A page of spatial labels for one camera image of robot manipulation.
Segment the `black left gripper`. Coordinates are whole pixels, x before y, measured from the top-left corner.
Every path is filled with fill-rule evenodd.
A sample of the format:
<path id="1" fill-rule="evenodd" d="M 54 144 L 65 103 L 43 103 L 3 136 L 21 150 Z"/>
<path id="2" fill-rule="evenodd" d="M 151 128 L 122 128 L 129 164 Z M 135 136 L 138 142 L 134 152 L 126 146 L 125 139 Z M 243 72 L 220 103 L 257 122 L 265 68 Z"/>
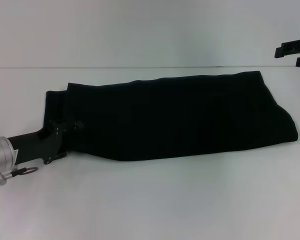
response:
<path id="1" fill-rule="evenodd" d="M 19 165 L 42 159 L 47 165 L 66 157 L 71 148 L 71 137 L 84 129 L 80 120 L 61 119 L 49 121 L 36 132 L 9 137 L 13 149 L 18 151 L 15 163 Z"/>

